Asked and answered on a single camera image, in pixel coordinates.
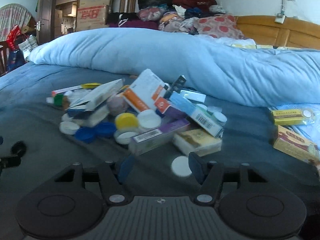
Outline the red printed cardboard box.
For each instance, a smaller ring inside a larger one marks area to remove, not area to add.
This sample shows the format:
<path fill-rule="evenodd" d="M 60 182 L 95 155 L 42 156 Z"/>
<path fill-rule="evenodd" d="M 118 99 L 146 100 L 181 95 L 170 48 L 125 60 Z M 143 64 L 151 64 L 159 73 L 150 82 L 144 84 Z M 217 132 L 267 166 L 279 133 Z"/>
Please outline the red printed cardboard box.
<path fill-rule="evenodd" d="M 78 8 L 75 31 L 91 30 L 106 27 L 109 13 L 108 5 Z"/>

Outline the wooden headboard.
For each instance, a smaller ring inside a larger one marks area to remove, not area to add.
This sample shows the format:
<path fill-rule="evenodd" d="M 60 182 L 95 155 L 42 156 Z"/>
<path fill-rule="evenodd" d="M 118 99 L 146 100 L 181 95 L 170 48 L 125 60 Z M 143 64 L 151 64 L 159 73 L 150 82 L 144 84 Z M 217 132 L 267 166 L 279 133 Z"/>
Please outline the wooden headboard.
<path fill-rule="evenodd" d="M 319 50 L 319 25 L 287 17 L 284 23 L 273 16 L 237 16 L 236 25 L 257 44 Z"/>

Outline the white round bottle cap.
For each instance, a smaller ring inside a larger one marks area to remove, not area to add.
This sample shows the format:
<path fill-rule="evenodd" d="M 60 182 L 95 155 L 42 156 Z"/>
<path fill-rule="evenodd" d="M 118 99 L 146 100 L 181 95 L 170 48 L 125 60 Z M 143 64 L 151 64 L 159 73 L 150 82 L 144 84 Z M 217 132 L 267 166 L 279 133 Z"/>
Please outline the white round bottle cap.
<path fill-rule="evenodd" d="M 187 156 L 179 156 L 176 157 L 171 163 L 171 171 L 174 175 L 178 177 L 189 177 L 192 173 L 189 168 L 188 157 Z"/>

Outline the white orange medicine box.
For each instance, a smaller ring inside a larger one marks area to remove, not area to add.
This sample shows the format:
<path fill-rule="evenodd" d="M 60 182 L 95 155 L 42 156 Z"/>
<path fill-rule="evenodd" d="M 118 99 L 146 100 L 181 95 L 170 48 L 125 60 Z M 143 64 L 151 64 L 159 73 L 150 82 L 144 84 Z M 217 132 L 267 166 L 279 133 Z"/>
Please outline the white orange medicine box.
<path fill-rule="evenodd" d="M 166 93 L 166 84 L 150 69 L 142 73 L 123 92 L 125 101 L 138 113 L 156 110 L 155 101 Z"/>

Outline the brown round ball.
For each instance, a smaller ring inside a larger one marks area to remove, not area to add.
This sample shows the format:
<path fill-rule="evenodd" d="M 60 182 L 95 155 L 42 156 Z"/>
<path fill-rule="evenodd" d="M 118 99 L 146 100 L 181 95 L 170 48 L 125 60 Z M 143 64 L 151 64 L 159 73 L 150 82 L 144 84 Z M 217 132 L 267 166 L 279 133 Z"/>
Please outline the brown round ball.
<path fill-rule="evenodd" d="M 107 99 L 107 107 L 112 116 L 117 116 L 127 111 L 128 104 L 122 95 L 117 94 Z"/>

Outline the red dotted pillow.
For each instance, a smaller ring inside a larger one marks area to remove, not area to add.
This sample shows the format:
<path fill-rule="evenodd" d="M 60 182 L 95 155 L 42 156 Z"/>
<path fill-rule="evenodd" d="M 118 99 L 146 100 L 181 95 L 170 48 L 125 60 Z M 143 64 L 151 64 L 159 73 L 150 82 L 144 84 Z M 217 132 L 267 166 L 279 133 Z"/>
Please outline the red dotted pillow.
<path fill-rule="evenodd" d="M 236 18 L 231 14 L 199 18 L 193 25 L 199 34 L 213 38 L 228 37 L 236 40 L 245 38 L 242 31 L 237 28 Z"/>

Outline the yellow bottle cap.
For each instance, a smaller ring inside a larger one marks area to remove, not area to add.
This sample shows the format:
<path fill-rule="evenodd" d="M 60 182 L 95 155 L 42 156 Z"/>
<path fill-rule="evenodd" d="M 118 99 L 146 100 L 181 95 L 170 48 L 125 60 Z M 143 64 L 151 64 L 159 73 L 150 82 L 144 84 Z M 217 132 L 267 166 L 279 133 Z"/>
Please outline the yellow bottle cap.
<path fill-rule="evenodd" d="M 118 130 L 138 128 L 139 126 L 137 117 L 132 113 L 121 113 L 117 115 L 114 124 Z"/>

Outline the brown wooden door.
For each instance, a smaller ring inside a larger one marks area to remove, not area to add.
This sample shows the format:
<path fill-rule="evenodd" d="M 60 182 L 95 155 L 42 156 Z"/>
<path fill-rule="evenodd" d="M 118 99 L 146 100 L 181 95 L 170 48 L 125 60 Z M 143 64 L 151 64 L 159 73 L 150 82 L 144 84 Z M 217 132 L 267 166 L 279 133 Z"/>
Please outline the brown wooden door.
<path fill-rule="evenodd" d="M 54 39 L 56 0 L 38 0 L 37 42 L 44 44 Z"/>

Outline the white teal flat box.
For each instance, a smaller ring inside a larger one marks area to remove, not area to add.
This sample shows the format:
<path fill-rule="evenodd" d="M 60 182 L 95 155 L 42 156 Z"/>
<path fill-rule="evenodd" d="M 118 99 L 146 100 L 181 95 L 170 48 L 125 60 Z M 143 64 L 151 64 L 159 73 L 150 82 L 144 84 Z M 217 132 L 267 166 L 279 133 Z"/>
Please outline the white teal flat box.
<path fill-rule="evenodd" d="M 199 93 L 199 92 L 196 92 L 196 91 L 192 91 L 192 90 L 182 89 L 180 91 L 180 94 L 181 94 L 181 96 L 183 96 L 186 99 L 191 100 L 191 101 L 196 101 L 196 102 L 203 103 L 206 100 L 206 95 L 205 94 L 202 94 L 202 93 Z"/>

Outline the white cap at left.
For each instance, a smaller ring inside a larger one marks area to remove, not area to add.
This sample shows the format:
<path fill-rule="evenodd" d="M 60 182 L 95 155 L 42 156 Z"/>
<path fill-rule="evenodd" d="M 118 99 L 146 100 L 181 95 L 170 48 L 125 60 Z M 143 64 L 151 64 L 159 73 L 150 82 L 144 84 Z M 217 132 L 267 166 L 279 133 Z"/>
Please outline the white cap at left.
<path fill-rule="evenodd" d="M 59 125 L 60 132 L 66 135 L 75 135 L 79 129 L 80 126 L 71 121 L 62 121 Z"/>

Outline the white blue long box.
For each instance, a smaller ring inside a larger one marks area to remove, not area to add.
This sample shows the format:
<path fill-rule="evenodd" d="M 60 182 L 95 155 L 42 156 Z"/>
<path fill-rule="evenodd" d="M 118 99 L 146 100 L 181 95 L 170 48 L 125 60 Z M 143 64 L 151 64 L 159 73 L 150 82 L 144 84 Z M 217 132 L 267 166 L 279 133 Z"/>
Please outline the white blue long box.
<path fill-rule="evenodd" d="M 75 101 L 67 109 L 68 111 L 85 112 L 94 111 L 98 106 L 100 106 L 104 101 L 106 101 L 110 96 L 116 93 L 124 85 L 123 79 L 117 79 L 105 84 L 98 86 L 97 88 L 91 90 L 84 97 Z"/>

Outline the white round jar lid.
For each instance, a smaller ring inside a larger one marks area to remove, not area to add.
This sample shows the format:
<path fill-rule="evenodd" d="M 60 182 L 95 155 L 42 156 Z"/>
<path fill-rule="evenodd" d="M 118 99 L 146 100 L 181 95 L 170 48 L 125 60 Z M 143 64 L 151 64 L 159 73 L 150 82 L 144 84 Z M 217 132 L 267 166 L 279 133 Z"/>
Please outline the white round jar lid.
<path fill-rule="evenodd" d="M 154 110 L 148 109 L 137 115 L 139 127 L 143 130 L 156 129 L 161 126 L 162 119 Z"/>

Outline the blue bottle cap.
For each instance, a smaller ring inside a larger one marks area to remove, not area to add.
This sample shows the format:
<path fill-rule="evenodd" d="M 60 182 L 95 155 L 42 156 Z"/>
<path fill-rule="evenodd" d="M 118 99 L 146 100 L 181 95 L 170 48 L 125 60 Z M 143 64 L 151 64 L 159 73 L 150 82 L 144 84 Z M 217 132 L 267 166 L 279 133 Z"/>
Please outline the blue bottle cap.
<path fill-rule="evenodd" d="M 110 138 L 113 137 L 117 128 L 114 123 L 103 121 L 94 127 L 97 137 Z"/>
<path fill-rule="evenodd" d="M 74 137 L 81 142 L 90 144 L 96 139 L 96 134 L 93 128 L 82 127 L 76 131 Z"/>

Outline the blue white barcode box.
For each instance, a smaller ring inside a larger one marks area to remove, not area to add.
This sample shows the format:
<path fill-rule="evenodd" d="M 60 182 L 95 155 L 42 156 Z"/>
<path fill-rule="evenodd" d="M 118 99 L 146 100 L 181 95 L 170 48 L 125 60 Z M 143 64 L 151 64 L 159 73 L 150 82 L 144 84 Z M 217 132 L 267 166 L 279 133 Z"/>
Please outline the blue white barcode box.
<path fill-rule="evenodd" d="M 202 108 L 196 106 L 188 99 L 173 92 L 169 101 L 177 107 L 180 111 L 187 114 L 194 122 L 201 126 L 210 135 L 221 138 L 223 135 L 223 127 L 218 124 L 207 112 Z"/>

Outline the yellow green medicine box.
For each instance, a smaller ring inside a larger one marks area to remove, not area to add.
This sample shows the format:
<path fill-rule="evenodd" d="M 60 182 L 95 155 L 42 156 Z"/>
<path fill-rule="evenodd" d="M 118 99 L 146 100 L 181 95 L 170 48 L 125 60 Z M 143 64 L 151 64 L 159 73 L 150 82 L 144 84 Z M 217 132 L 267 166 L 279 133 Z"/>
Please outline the yellow green medicine box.
<path fill-rule="evenodd" d="M 308 109 L 272 110 L 275 125 L 292 126 L 308 125 L 314 122 L 315 115 Z"/>

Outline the long purple green box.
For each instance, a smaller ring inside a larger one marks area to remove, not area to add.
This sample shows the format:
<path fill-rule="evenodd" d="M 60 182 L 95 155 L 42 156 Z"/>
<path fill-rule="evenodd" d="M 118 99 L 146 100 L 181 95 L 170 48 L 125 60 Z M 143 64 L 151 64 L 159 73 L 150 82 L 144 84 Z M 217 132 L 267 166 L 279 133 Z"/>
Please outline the long purple green box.
<path fill-rule="evenodd" d="M 157 129 L 132 137 L 128 149 L 132 154 L 142 155 L 171 142 L 176 133 L 187 131 L 189 128 L 190 122 L 187 119 L 164 124 Z"/>

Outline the yellow red medicine box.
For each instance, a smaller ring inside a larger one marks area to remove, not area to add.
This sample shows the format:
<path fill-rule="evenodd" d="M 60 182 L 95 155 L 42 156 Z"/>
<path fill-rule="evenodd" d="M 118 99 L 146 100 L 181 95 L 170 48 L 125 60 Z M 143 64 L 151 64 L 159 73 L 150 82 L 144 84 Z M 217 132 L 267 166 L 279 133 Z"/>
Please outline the yellow red medicine box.
<path fill-rule="evenodd" d="M 319 164 L 318 146 L 283 126 L 276 126 L 273 148 L 300 161 Z"/>

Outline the white clear rimmed lid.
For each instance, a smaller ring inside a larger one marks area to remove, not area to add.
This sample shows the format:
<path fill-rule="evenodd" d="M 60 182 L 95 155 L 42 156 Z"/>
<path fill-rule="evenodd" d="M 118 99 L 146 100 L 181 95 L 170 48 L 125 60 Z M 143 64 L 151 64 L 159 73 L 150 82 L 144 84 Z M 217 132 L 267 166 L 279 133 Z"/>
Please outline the white clear rimmed lid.
<path fill-rule="evenodd" d="M 114 133 L 114 139 L 118 144 L 128 145 L 132 137 L 137 136 L 139 133 L 136 129 L 120 129 Z"/>

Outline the striped fabric chair back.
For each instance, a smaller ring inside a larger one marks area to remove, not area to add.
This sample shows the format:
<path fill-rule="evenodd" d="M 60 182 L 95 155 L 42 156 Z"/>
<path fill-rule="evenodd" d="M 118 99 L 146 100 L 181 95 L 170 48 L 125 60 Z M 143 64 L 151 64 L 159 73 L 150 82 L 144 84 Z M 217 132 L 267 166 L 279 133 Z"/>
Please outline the striped fabric chair back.
<path fill-rule="evenodd" d="M 18 25 L 20 28 L 29 24 L 32 14 L 27 8 L 20 4 L 11 3 L 1 7 L 0 10 L 0 31 L 1 42 L 7 39 L 11 29 Z"/>

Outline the purple orange small box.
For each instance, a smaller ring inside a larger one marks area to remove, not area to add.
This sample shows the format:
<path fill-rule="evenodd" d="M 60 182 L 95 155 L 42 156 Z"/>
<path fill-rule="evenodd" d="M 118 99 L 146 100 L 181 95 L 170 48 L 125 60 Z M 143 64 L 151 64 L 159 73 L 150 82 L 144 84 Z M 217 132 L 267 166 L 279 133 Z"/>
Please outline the purple orange small box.
<path fill-rule="evenodd" d="M 159 97 L 154 105 L 164 116 L 179 120 L 187 117 L 187 114 L 176 108 L 172 103 L 163 97 Z"/>

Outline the green bottle cap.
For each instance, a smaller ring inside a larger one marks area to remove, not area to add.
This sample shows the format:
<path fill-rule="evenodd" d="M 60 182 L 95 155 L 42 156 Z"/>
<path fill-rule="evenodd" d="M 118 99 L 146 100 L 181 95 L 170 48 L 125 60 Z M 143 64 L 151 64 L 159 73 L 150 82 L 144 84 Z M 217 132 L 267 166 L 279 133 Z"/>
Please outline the green bottle cap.
<path fill-rule="evenodd" d="M 63 94 L 56 94 L 54 97 L 54 106 L 56 107 L 63 107 L 64 102 L 64 95 Z"/>

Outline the black slim box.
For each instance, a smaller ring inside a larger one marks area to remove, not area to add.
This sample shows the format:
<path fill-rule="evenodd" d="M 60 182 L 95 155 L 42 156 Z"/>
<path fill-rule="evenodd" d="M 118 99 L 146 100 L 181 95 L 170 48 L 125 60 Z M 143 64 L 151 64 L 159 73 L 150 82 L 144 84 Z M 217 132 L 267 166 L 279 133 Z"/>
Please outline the black slim box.
<path fill-rule="evenodd" d="M 181 89 L 184 87 L 186 79 L 184 75 L 180 75 L 169 87 L 166 89 L 164 94 L 165 99 L 169 99 L 173 92 L 180 93 Z"/>

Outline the beige tissue pack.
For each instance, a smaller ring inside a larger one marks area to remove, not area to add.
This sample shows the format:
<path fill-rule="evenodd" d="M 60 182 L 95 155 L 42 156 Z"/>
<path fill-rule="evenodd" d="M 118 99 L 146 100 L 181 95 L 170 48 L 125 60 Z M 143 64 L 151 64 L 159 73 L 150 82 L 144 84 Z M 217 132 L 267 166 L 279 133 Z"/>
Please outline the beige tissue pack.
<path fill-rule="evenodd" d="M 204 129 L 199 128 L 176 133 L 172 143 L 186 156 L 194 152 L 203 157 L 221 151 L 222 139 L 213 137 Z"/>

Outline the light blue duvet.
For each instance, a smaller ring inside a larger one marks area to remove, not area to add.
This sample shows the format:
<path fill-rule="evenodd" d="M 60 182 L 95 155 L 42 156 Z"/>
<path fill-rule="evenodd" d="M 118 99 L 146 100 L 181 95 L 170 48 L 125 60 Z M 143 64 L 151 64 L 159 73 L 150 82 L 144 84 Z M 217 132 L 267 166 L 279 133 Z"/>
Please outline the light blue duvet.
<path fill-rule="evenodd" d="M 35 64 L 90 68 L 161 80 L 184 75 L 187 85 L 251 107 L 319 103 L 319 51 L 239 48 L 205 35 L 139 28 L 80 31 L 35 48 Z"/>

